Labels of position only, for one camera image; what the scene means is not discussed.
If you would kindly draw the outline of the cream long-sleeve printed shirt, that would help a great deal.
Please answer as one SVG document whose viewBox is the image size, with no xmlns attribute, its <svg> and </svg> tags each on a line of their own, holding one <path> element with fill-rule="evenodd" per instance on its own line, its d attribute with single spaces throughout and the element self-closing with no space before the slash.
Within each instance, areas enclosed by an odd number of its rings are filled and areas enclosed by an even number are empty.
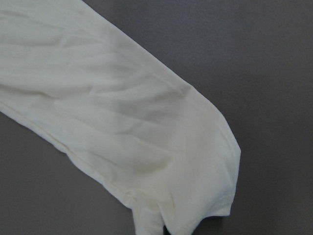
<svg viewBox="0 0 313 235">
<path fill-rule="evenodd" d="M 138 235 L 230 215 L 241 150 L 222 113 L 81 0 L 1 1 L 0 110 L 131 209 Z"/>
</svg>

